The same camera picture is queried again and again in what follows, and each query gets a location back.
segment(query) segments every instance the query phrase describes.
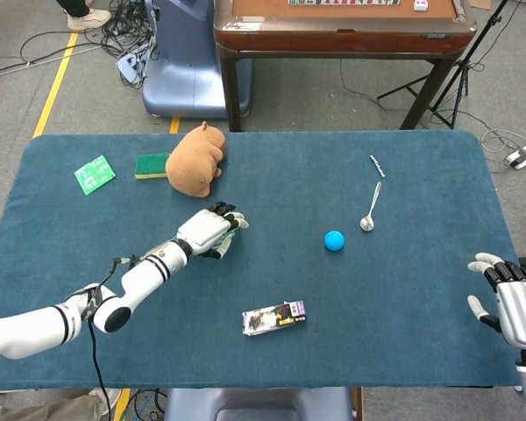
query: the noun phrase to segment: stuffed animal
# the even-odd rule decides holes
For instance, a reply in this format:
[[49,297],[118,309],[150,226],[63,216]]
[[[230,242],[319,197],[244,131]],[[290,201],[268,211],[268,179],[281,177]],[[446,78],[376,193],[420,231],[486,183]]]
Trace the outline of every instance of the stuffed animal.
[[166,175],[170,184],[181,193],[206,197],[210,182],[222,174],[217,163],[226,154],[226,138],[206,121],[187,133],[169,154]]

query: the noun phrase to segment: white sneaker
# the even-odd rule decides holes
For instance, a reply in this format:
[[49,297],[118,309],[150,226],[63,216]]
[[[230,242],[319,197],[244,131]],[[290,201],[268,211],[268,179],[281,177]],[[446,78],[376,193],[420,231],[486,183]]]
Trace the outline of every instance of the white sneaker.
[[111,18],[109,11],[99,11],[97,9],[89,9],[89,13],[81,18],[73,18],[68,16],[68,28],[72,31],[85,31],[87,29],[96,29],[107,23]]
[[[121,396],[121,389],[105,389],[107,391],[107,396],[109,397],[109,404],[111,409],[115,408],[115,405],[117,405],[117,401],[119,397]],[[105,400],[105,395],[103,394],[102,388],[95,388],[92,389],[88,395],[90,396],[97,396],[97,398],[100,401],[100,414],[101,415],[107,415],[109,414],[109,410],[107,409],[107,401]]]

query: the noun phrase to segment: sponge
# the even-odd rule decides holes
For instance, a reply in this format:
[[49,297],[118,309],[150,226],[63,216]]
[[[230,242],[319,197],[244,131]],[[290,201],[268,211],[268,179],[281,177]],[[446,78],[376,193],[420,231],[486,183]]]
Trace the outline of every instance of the sponge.
[[166,161],[169,153],[150,153],[137,155],[134,176],[139,180],[166,178]]

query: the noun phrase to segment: small blue ball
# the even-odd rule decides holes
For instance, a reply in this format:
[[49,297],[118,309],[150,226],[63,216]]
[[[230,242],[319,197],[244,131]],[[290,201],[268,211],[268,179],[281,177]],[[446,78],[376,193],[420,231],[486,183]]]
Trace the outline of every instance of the small blue ball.
[[325,244],[325,248],[331,252],[338,252],[345,245],[345,237],[339,231],[329,231],[325,234],[325,237],[323,237],[323,243]]

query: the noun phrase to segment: spoon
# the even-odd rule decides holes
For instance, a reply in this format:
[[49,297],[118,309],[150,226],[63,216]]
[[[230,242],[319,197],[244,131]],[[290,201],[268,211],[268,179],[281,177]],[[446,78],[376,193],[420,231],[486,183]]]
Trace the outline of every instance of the spoon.
[[378,195],[380,194],[381,187],[382,183],[378,182],[378,184],[376,184],[376,190],[374,191],[372,204],[370,205],[370,211],[368,212],[368,215],[360,219],[360,228],[362,228],[363,231],[371,231],[374,229],[374,221],[372,221],[372,211],[374,209],[374,206],[376,205],[376,200],[378,199]]

